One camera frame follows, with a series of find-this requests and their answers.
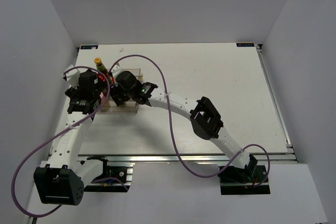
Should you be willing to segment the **green bottle yellow cap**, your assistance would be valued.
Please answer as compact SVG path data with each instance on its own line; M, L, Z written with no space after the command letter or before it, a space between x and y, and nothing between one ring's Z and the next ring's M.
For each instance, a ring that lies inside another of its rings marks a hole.
M99 57L96 57L94 59L94 63L96 65L96 69L101 72L102 75L106 76L107 78L109 77L108 75L108 70L107 68L105 67L105 65L102 63L102 60L101 58Z

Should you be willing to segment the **pink cap white bottle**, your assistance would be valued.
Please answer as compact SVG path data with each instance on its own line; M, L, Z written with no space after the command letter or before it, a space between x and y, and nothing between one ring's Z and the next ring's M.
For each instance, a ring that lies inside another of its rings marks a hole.
M101 103L100 103L100 104L103 104L103 106L106 106L106 107L110 107L110 102L109 102L109 100L107 100L107 101L104 103L104 101L106 100L106 96L105 96L103 93L100 94L100 98L101 98Z

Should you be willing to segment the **red lid sauce jar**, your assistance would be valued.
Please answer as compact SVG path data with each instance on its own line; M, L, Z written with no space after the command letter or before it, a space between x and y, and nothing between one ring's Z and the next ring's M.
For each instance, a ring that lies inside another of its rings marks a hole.
M111 83L111 78L109 75L106 75L106 74L98 74L98 77L104 81L105 83Z

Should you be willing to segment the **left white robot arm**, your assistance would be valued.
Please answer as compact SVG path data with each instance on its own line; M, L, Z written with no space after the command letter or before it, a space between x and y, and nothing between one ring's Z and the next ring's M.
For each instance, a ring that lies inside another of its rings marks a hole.
M43 204L76 206L94 178L104 182L111 175L111 168L103 163L77 160L94 115L102 107L101 92L108 85L93 68L80 72L70 65L62 77L70 84L65 92L70 99L65 132L46 164L35 169L34 182Z

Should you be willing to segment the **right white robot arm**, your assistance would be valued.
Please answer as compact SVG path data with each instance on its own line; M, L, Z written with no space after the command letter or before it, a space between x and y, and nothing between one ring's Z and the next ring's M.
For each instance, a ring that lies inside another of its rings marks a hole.
M139 105L170 109L191 122L196 136L212 142L232 161L228 169L239 182L249 182L255 177L258 161L232 138L209 98L193 100L167 94L156 84L141 82L127 70L112 70L111 73L115 84L112 98L117 105L132 99Z

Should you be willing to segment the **clear tiered acrylic rack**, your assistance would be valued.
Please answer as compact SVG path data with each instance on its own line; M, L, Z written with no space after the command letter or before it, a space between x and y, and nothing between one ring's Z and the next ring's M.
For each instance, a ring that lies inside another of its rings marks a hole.
M143 74L140 68L127 68L124 69L125 71L130 71L132 74L135 75L136 79L139 81L143 81ZM111 114L111 113L137 113L138 112L138 104L133 101L129 100L124 103L122 106L117 106L116 103L113 101L112 97L109 96L108 101L106 104L100 109L97 113L98 114Z

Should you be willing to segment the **left blue table label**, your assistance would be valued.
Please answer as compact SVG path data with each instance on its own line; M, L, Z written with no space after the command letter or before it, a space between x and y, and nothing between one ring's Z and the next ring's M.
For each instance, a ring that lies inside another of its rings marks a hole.
M96 50L98 45L81 45L80 50Z

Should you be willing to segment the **blue table label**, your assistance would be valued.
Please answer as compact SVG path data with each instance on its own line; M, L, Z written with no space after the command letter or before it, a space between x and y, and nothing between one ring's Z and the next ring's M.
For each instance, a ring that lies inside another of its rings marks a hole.
M255 44L252 42L237 42L237 47L255 47Z
M81 45L80 50L96 50L98 45Z

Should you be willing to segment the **right blue table label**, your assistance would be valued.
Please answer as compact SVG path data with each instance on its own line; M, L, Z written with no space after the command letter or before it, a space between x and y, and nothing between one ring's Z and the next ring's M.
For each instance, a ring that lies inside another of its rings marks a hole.
M237 47L255 47L255 44L252 42L237 42Z

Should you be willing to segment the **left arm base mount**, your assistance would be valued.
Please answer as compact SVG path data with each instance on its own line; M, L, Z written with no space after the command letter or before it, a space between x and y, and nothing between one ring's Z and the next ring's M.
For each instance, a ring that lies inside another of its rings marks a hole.
M112 162L107 156L89 156L77 161L76 170L85 192L126 193L131 184L131 166Z

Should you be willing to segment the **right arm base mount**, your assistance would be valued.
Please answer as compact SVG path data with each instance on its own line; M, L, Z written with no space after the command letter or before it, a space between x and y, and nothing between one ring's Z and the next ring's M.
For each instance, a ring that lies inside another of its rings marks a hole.
M269 195L268 178L260 186L257 186L265 178L266 171L264 165L257 165L254 174L248 177L240 173L238 168L229 166L225 171L217 175L220 182L221 195Z

